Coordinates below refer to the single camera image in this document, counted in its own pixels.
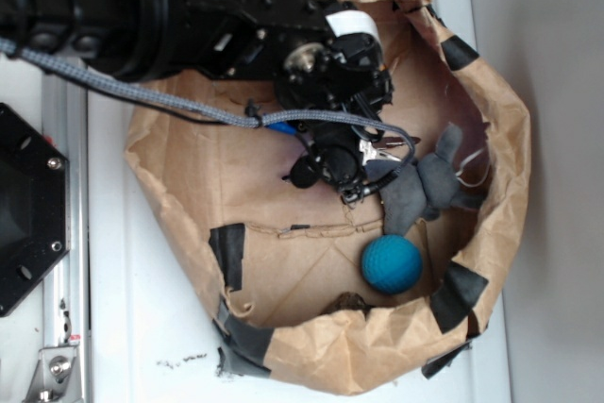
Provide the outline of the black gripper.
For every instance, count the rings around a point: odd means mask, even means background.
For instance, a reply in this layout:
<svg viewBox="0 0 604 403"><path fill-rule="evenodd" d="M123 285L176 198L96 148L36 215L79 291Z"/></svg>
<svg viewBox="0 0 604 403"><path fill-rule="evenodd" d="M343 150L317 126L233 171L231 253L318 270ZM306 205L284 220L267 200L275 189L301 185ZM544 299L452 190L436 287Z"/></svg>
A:
<svg viewBox="0 0 604 403"><path fill-rule="evenodd" d="M339 0L181 0L181 65L212 79L377 70L375 22Z"/></svg>

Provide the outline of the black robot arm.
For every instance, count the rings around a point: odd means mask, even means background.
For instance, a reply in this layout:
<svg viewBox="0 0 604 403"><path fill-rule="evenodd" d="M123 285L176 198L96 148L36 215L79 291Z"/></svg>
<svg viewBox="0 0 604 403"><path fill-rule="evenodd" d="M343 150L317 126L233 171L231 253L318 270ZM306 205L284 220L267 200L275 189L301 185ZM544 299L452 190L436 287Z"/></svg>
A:
<svg viewBox="0 0 604 403"><path fill-rule="evenodd" d="M19 52L83 59L140 82L195 70L210 79L302 73L371 76L382 67L366 32L340 32L339 0L1 0L1 35Z"/></svg>

